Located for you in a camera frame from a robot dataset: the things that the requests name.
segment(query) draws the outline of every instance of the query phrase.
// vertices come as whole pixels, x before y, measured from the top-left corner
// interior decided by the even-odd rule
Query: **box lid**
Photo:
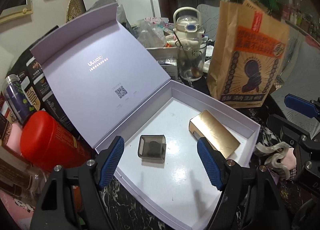
[[[59,104],[92,148],[170,80],[116,21],[116,9],[111,3],[89,11],[31,49]]]

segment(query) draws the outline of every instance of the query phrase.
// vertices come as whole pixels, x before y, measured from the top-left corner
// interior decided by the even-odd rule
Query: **blue textured grip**
[[[291,94],[285,96],[284,104],[286,107],[291,108],[309,118],[317,117],[319,115],[314,104]]]
[[[221,181],[220,169],[215,163],[214,159],[212,158],[210,152],[208,151],[207,147],[205,146],[201,138],[198,140],[197,150],[202,164],[205,168],[205,171],[208,174],[211,184],[213,186],[216,186],[218,190],[222,191],[223,183]]]
[[[106,160],[105,164],[101,169],[101,178],[99,181],[99,187],[104,188],[105,186],[109,185],[113,175],[116,171],[116,168],[119,164],[121,156],[124,151],[124,140],[122,137],[118,140],[116,145],[113,147],[108,159]]]

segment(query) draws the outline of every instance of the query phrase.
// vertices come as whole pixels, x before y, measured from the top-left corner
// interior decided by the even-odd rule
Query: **barcode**
[[[128,92],[125,90],[125,88],[123,86],[121,86],[120,88],[115,90],[115,92],[117,93],[119,98],[123,98],[125,95],[128,94]]]

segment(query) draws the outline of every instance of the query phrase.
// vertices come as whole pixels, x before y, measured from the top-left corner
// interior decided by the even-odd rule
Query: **gold box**
[[[205,137],[211,146],[227,158],[240,145],[239,141],[208,110],[189,122],[189,131]]]

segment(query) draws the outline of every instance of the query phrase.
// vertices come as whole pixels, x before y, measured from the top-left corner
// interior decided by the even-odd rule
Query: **purple bottle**
[[[2,84],[2,93],[11,111],[21,125],[24,125],[28,118],[36,112],[35,107],[31,105],[22,90],[20,80],[17,75],[11,74],[4,79]]]

